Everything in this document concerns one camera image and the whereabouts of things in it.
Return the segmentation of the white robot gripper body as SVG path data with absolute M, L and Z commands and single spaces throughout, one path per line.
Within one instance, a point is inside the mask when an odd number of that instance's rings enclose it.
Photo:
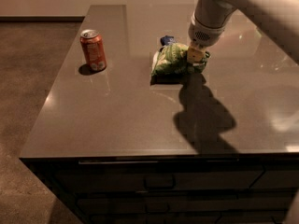
M 222 0 L 198 0 L 191 17 L 189 38 L 195 46 L 213 46 L 236 8 Z

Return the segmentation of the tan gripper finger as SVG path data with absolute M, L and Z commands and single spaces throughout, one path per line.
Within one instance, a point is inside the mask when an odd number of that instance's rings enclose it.
M 206 47 L 191 42 L 187 50 L 188 63 L 200 63 L 206 57 Z

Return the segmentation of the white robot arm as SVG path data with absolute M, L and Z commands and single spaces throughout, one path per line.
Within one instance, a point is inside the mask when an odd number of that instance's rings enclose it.
M 198 0 L 189 27 L 192 49 L 213 46 L 236 10 L 299 61 L 299 0 Z

